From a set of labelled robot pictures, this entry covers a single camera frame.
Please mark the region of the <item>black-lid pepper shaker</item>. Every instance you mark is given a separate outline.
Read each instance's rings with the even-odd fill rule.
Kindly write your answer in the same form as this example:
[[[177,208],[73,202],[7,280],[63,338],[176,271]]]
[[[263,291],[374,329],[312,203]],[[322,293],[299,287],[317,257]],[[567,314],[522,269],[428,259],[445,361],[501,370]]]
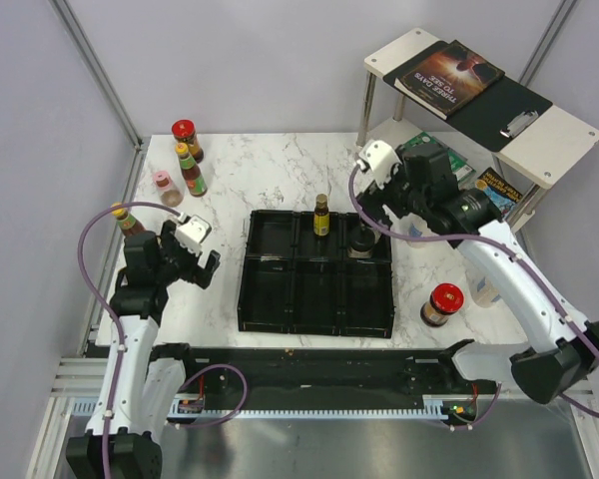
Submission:
[[[347,255],[351,258],[370,258],[376,244],[376,236],[373,229],[360,223],[350,231],[347,240]]]

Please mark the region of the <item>silver-lid salt jar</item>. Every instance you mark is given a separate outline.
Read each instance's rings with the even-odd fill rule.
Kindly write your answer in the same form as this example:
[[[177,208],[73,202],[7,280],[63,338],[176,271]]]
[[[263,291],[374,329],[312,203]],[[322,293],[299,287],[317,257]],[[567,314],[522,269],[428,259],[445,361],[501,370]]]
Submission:
[[[412,238],[418,239],[418,241],[409,240],[407,242],[411,247],[414,248],[423,248],[428,245],[427,241],[419,241],[419,239],[435,236],[435,233],[427,226],[426,222],[421,222],[418,219],[411,221],[407,234]]]

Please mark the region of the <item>black six-compartment plastic tray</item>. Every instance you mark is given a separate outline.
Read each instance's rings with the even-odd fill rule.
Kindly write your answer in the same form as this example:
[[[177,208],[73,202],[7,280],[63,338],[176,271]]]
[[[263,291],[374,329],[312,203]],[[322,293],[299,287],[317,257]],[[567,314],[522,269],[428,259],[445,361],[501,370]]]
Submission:
[[[237,305],[241,331],[389,339],[395,305],[390,239],[370,258],[347,255],[354,213],[333,213],[329,234],[311,212],[256,210],[250,217]]]

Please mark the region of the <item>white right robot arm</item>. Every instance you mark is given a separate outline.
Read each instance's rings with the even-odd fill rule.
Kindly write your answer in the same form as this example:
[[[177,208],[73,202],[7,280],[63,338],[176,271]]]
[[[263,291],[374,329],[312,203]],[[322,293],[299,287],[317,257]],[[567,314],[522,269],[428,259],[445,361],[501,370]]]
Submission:
[[[451,346],[450,359],[436,370],[444,390],[460,392],[472,380],[515,382],[547,404],[599,368],[599,320],[589,320],[550,283],[485,191],[459,187],[442,146],[370,141],[354,169],[372,175],[363,192],[350,195],[366,224],[393,237],[391,216],[423,219],[432,232],[427,240],[447,241],[478,268],[525,332],[524,343]]]

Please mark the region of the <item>small yellow-label brown bottle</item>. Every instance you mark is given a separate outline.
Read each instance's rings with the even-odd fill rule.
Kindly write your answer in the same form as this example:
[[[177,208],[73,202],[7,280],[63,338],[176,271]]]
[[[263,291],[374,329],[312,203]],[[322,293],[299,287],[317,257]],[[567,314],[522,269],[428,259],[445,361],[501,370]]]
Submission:
[[[315,198],[313,211],[313,232],[316,236],[324,238],[329,234],[329,209],[328,196],[318,194]]]

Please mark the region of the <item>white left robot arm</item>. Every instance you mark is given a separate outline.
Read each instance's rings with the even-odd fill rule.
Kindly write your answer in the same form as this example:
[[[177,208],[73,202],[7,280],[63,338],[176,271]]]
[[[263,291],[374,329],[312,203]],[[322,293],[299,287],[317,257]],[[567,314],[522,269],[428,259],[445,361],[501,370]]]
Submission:
[[[66,459],[78,478],[158,478],[163,453],[160,439],[178,392],[199,381],[199,368],[167,349],[152,352],[167,288],[185,281],[207,288],[220,263],[213,250],[199,264],[211,226],[198,216],[181,214],[164,221],[160,233],[126,238],[125,265],[118,272],[107,305],[117,319],[103,385],[85,432],[67,443]]]

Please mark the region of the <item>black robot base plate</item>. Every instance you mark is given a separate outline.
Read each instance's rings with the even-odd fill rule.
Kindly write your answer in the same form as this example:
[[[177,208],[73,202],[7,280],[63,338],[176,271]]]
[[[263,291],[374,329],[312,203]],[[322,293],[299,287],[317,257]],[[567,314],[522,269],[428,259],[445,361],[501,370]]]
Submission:
[[[184,343],[150,349],[150,358],[174,357],[191,377],[206,364],[230,364],[258,386],[302,385],[358,388],[384,386],[408,395],[490,394],[495,383],[460,377],[441,349],[309,349],[193,347]]]

